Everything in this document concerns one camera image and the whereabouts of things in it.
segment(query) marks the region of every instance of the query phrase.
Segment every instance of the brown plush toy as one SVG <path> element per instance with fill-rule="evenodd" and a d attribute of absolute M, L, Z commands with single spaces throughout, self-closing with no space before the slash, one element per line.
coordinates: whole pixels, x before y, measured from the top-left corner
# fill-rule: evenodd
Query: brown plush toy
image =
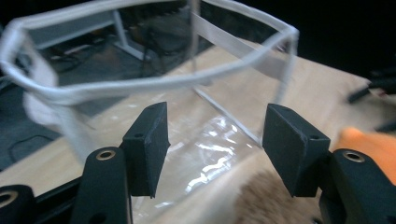
<path fill-rule="evenodd" d="M 383 133 L 341 131 L 338 148 L 354 149 L 370 156 L 396 186 L 396 138 Z M 235 223 L 320 223 L 317 198 L 291 198 L 278 174 L 254 175 L 235 202 Z"/>

